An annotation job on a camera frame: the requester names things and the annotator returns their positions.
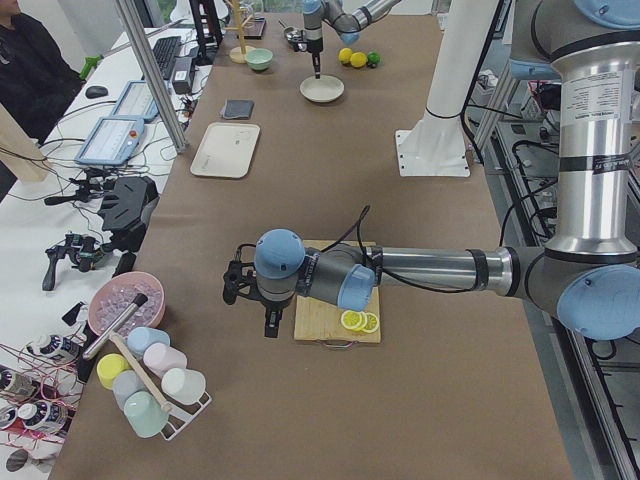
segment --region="yellow cup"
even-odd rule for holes
[[[100,359],[96,368],[98,379],[107,390],[111,390],[113,381],[125,370],[131,370],[131,366],[127,359],[119,353],[105,355]]]

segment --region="black computer mouse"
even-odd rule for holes
[[[87,98],[99,98],[109,95],[109,90],[106,87],[101,87],[100,85],[93,85],[87,88],[87,91],[84,92]]]

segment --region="white plate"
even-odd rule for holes
[[[191,163],[191,173],[204,177],[244,177],[249,171],[259,134],[257,125],[212,123]]]
[[[307,100],[315,103],[333,102],[344,92],[344,83],[331,75],[315,76],[305,79],[300,84],[300,93]]]

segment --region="computer keyboard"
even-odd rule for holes
[[[159,38],[153,46],[153,56],[165,80],[171,80],[176,57],[180,53],[180,42],[180,37],[164,37]]]

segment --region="blue and white device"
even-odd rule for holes
[[[158,115],[158,106],[147,82],[142,80],[127,83],[111,112],[112,117],[142,117],[145,122],[153,120],[156,115]]]
[[[102,117],[84,141],[75,161],[81,165],[122,165],[133,154],[143,132],[142,117]]]

